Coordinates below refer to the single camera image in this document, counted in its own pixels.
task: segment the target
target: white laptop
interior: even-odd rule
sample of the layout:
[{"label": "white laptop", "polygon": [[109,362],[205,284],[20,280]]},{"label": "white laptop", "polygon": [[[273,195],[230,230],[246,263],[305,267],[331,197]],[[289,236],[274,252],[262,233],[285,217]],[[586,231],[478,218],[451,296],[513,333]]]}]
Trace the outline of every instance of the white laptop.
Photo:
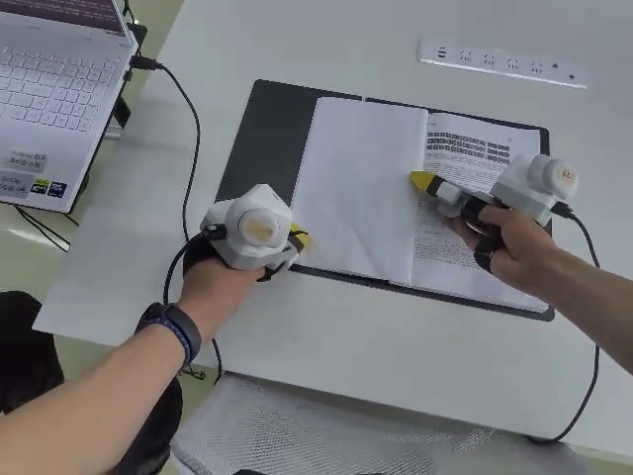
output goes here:
[{"label": "white laptop", "polygon": [[0,0],[0,202],[71,210],[136,50],[115,0]]}]

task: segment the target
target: power outlet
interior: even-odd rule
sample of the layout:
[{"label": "power outlet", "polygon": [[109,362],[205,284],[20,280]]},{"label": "power outlet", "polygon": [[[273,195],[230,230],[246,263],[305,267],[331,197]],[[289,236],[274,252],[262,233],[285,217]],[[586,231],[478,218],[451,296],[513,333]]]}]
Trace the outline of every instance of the power outlet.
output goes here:
[{"label": "power outlet", "polygon": [[458,47],[420,39],[417,60],[579,89],[588,88],[588,73],[584,68],[545,56],[514,54],[502,49]]}]

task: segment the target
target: yellow tip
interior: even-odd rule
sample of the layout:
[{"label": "yellow tip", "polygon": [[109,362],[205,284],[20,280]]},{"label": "yellow tip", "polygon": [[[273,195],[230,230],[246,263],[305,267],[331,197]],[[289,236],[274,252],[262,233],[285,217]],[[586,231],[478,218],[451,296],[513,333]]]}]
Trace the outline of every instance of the yellow tip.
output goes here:
[{"label": "yellow tip", "polygon": [[430,171],[412,171],[410,177],[417,191],[425,192],[435,178],[435,174]]},{"label": "yellow tip", "polygon": [[310,244],[312,243],[312,238],[306,230],[301,228],[299,225],[292,223],[290,225],[290,231],[292,233],[300,232],[300,234],[297,235],[297,239],[301,242],[301,244],[304,245],[304,248],[302,250],[306,250],[307,247],[310,247]]}]

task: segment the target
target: open book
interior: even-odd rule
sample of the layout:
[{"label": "open book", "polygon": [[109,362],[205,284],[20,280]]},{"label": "open book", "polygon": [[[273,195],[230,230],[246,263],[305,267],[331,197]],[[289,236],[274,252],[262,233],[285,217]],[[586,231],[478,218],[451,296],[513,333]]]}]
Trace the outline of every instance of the open book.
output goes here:
[{"label": "open book", "polygon": [[337,98],[316,104],[295,188],[313,245],[301,263],[454,297],[544,312],[479,268],[409,181],[428,170],[490,192],[510,161],[540,153],[540,133],[423,109]]}]

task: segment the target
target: black folder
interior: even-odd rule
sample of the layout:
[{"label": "black folder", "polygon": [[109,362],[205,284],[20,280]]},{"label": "black folder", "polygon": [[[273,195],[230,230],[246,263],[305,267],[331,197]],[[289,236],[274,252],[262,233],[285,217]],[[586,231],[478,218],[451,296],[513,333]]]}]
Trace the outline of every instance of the black folder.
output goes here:
[{"label": "black folder", "polygon": [[[225,174],[220,184],[216,200],[234,199],[243,195],[258,183],[268,183],[281,199],[290,206],[295,192],[299,169],[304,157],[304,149],[312,125],[313,114],[317,100],[320,97],[362,100],[361,96],[353,94],[325,91],[261,79],[256,81],[253,85],[248,104],[246,105],[239,131],[235,137],[235,143],[230,153],[228,163],[226,164]],[[367,99],[367,101],[419,107],[428,110],[429,113],[447,112],[449,114],[478,119],[515,129],[537,130],[541,135],[541,153],[550,153],[549,132],[543,128],[440,111],[418,105],[399,104],[381,99]],[[376,289],[468,305],[544,322],[551,322],[555,315],[552,308],[549,308],[543,314],[539,314],[537,312],[518,310],[501,305],[412,289],[380,279],[324,271],[303,265],[294,265],[292,270],[323,278],[365,285]]]}]

